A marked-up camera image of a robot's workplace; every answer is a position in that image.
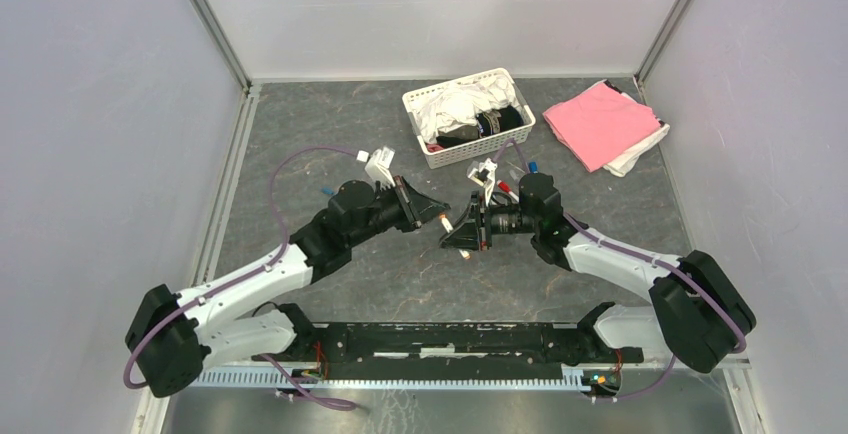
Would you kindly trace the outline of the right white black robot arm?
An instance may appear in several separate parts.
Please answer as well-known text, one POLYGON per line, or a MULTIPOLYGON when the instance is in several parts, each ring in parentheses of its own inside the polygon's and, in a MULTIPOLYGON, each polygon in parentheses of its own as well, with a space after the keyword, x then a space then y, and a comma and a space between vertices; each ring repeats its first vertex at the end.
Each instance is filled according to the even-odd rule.
POLYGON ((503 205, 473 192, 439 245, 484 251, 497 235, 523 234, 544 262, 614 284, 646 303, 611 304, 591 315, 577 336, 585 359, 602 362, 617 349, 663 350, 709 373, 728 355, 746 350, 756 317, 711 255, 662 254, 612 239, 565 211, 548 174, 524 175, 517 195, 503 205))

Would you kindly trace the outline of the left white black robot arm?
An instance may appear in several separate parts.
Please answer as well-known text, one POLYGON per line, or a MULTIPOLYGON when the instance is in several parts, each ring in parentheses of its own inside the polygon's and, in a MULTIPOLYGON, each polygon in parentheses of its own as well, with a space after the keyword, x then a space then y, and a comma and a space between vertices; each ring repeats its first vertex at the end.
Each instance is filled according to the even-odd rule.
POLYGON ((335 273, 354 247, 396 229, 413 232, 450 206, 415 190, 402 176, 392 185, 352 180, 338 188, 309 223, 269 254, 213 281, 178 292, 148 290, 125 337, 124 383, 157 398, 191 385, 209 368, 259 355, 306 359, 313 333, 286 312, 250 317, 253 307, 335 273))

